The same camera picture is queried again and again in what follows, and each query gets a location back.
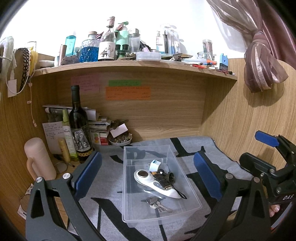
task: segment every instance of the thermos handle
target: thermos handle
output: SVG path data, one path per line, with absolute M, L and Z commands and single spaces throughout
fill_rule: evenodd
M 33 158 L 29 157 L 27 160 L 27 169 L 28 169 L 30 175 L 32 176 L 32 178 L 34 180 L 36 180 L 38 176 L 32 167 L 33 162 L 34 162 Z

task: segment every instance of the pink sticky note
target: pink sticky note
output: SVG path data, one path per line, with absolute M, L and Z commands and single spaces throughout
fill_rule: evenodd
M 113 136 L 113 138 L 119 136 L 120 134 L 122 134 L 123 132 L 126 132 L 128 129 L 126 127 L 126 125 L 123 123 L 122 125 L 120 125 L 119 127 L 117 127 L 115 130 L 111 130 L 111 135 Z
M 99 76 L 97 74 L 71 77 L 71 85 L 79 85 L 80 93 L 99 92 Z

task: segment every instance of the sheer curtain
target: sheer curtain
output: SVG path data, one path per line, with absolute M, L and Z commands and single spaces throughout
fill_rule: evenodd
M 275 49 L 272 53 L 278 53 L 276 50 L 277 39 L 274 39 L 268 31 L 272 26 L 267 25 L 268 19 L 262 20 L 262 15 L 258 2 L 255 0 L 207 0 L 215 13 L 222 22 L 240 31 L 246 44 L 249 46 L 245 53 L 246 65 L 244 68 L 244 81 L 252 93 L 271 89 L 273 83 L 281 83 L 288 78 L 284 68 L 278 63 L 276 58 L 271 54 L 271 43 Z M 282 32 L 285 39 L 289 39 L 292 47 L 289 54 L 296 56 L 294 39 L 288 31 Z

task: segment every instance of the keys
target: keys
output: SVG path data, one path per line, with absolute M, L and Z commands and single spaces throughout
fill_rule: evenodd
M 162 211 L 167 211 L 169 213 L 172 212 L 171 209 L 163 206 L 160 204 L 160 202 L 158 201 L 158 198 L 156 196 L 151 196 L 151 197 L 148 197 L 146 199 L 147 203 L 150 205 L 150 207 L 154 208 L 154 209 L 158 209 L 158 211 L 162 212 Z

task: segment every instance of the wooden shelf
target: wooden shelf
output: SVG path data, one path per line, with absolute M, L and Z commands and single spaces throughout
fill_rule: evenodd
M 224 74 L 220 72 L 216 72 L 214 70 L 210 69 L 199 69 L 196 67 L 192 67 L 189 65 L 185 65 L 183 62 L 174 62 L 174 61 L 165 61 L 161 60 L 160 62 L 157 61 L 102 61 L 102 62 L 87 62 L 87 63 L 78 63 L 78 64 L 69 64 L 69 65 L 63 65 L 63 66 L 57 66 L 52 68 L 43 68 L 36 70 L 34 77 L 50 74 L 50 73 L 58 73 L 58 72 L 64 72 L 64 71 L 71 71 L 75 69 L 90 69 L 94 70 L 96 68 L 99 68 L 100 70 L 103 70 L 104 68 L 108 68 L 108 71 L 110 68 L 121 68 L 126 67 L 128 70 L 131 68 L 146 68 L 149 70 L 150 68 L 162 68 L 166 71 L 170 70 L 181 70 L 181 71 L 189 71 L 190 73 L 196 73 L 197 76 L 203 76 L 209 75 L 208 77 L 219 77 L 219 78 L 227 78 L 232 80 L 237 80 L 237 77 L 234 75 Z

